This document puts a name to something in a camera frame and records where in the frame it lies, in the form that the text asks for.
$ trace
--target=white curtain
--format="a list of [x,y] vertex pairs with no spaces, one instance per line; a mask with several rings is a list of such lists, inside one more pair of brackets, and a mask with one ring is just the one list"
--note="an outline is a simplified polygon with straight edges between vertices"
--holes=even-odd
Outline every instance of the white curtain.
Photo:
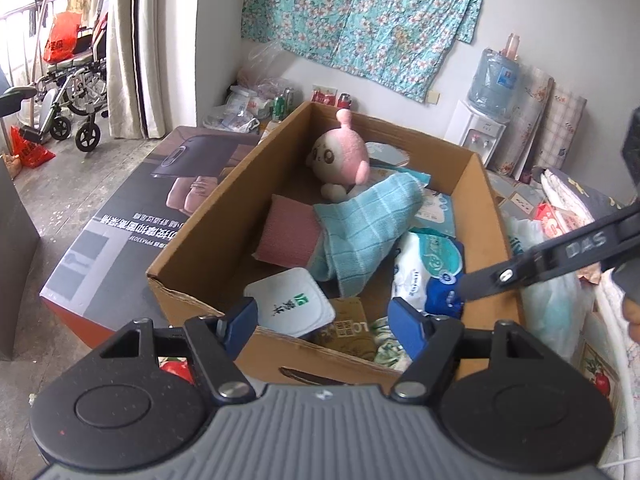
[[112,137],[166,133],[158,81],[157,0],[110,0],[107,93]]

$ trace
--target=red plastic bag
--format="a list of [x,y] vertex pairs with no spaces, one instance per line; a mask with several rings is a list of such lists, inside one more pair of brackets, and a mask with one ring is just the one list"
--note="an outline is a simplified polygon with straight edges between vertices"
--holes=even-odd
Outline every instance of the red plastic bag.
[[11,142],[14,145],[14,155],[18,155],[22,165],[27,168],[37,168],[56,156],[44,146],[23,139],[18,126],[11,127]]
[[58,63],[74,55],[78,42],[78,29],[82,14],[79,12],[59,12],[53,18],[49,39],[44,46],[42,59],[47,63]]

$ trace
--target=green can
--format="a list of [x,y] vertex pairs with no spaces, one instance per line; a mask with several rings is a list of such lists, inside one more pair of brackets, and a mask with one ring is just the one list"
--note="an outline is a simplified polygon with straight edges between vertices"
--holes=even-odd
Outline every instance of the green can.
[[273,121],[283,121],[287,115],[287,102],[284,97],[279,95],[273,100],[273,113],[271,119]]

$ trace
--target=blue plaid towel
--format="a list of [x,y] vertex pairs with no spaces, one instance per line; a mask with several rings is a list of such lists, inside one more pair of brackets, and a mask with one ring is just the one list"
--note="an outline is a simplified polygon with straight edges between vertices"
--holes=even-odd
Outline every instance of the blue plaid towel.
[[347,202],[315,205],[322,238],[307,270],[319,282],[337,278],[343,298],[360,294],[421,206],[422,189],[406,173]]

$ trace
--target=ribbed gray surface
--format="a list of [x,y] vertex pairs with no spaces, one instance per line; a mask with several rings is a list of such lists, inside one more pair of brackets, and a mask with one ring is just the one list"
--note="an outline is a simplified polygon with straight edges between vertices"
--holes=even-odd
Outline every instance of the ribbed gray surface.
[[[376,386],[268,386],[251,404],[221,409],[201,439],[180,455],[117,476],[121,480],[542,478],[496,470],[469,457],[440,434],[427,410],[385,399]],[[81,480],[98,475],[55,465],[39,478]],[[606,476],[595,468],[583,468],[544,478]]]

